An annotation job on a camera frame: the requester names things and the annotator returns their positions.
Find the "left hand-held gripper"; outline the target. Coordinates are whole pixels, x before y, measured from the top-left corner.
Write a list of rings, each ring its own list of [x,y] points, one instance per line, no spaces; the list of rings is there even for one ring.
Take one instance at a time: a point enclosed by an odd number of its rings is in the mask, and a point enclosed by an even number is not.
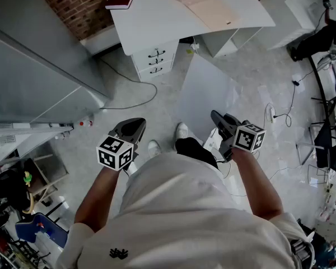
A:
[[[119,122],[111,135],[103,135],[96,146],[97,162],[114,171],[127,170],[138,155],[136,150],[145,129],[144,118]]]

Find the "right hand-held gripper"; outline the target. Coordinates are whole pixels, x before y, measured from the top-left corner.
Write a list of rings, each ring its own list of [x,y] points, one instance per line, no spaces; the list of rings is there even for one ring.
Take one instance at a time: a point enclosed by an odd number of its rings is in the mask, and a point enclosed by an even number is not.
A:
[[[219,152],[228,162],[232,159],[232,148],[254,153],[262,147],[266,130],[244,121],[241,123],[235,117],[212,110],[211,119],[218,129],[222,141]]]

